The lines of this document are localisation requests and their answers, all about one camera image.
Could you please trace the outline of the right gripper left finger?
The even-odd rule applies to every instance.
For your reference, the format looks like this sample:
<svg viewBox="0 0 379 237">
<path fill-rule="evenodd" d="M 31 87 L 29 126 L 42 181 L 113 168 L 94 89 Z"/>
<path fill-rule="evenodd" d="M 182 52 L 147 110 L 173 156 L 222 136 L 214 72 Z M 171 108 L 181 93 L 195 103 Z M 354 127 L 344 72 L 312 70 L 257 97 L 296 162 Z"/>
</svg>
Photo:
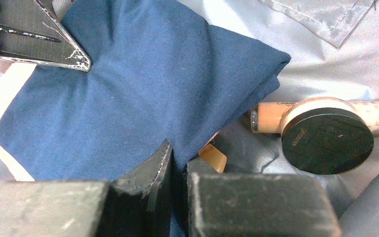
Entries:
<svg viewBox="0 0 379 237">
<path fill-rule="evenodd" d="M 167 237 L 171 153 L 164 141 L 115 181 L 0 181 L 0 237 Z"/>
</svg>

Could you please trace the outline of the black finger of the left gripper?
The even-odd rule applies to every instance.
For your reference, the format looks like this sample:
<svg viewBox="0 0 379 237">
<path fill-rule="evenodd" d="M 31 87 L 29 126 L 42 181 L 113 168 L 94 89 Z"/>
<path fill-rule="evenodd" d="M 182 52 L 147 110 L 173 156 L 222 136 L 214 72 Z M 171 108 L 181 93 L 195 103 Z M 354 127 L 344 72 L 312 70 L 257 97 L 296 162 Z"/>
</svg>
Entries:
<svg viewBox="0 0 379 237">
<path fill-rule="evenodd" d="M 88 72 L 91 59 L 61 24 L 71 0 L 0 0 L 0 66 L 31 63 Z"/>
</svg>

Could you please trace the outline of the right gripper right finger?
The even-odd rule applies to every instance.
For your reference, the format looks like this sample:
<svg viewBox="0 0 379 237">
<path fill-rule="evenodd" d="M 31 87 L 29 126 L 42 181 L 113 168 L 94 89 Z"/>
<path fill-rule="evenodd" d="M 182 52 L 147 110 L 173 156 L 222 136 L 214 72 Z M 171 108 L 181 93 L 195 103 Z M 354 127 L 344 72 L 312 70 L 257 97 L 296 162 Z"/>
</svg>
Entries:
<svg viewBox="0 0 379 237">
<path fill-rule="evenodd" d="M 339 237 L 325 190 L 313 177 L 215 171 L 187 164 L 191 237 Z"/>
</svg>

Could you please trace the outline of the navy blue garment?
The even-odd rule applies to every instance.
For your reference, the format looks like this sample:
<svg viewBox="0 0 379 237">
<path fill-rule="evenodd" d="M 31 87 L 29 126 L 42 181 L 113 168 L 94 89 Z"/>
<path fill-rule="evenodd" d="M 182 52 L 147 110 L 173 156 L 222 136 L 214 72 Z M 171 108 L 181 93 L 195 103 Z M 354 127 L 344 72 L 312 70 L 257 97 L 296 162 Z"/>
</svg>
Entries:
<svg viewBox="0 0 379 237">
<path fill-rule="evenodd" d="M 0 146 L 35 180 L 114 180 L 164 140 L 182 171 L 290 61 L 175 0 L 76 0 L 62 23 L 91 70 L 36 67 L 0 119 Z"/>
</svg>

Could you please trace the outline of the orange tie-dye jeans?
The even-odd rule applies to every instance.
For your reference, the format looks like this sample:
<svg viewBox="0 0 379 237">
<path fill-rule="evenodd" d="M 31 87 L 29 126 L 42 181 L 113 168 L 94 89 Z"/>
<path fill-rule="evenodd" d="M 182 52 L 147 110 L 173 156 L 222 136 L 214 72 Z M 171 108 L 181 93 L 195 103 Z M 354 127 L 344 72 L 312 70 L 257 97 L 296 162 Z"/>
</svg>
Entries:
<svg viewBox="0 0 379 237">
<path fill-rule="evenodd" d="M 13 63 L 0 78 L 0 119 L 35 68 L 35 64 Z M 26 169 L 1 145 L 0 160 L 16 181 L 34 181 Z"/>
</svg>

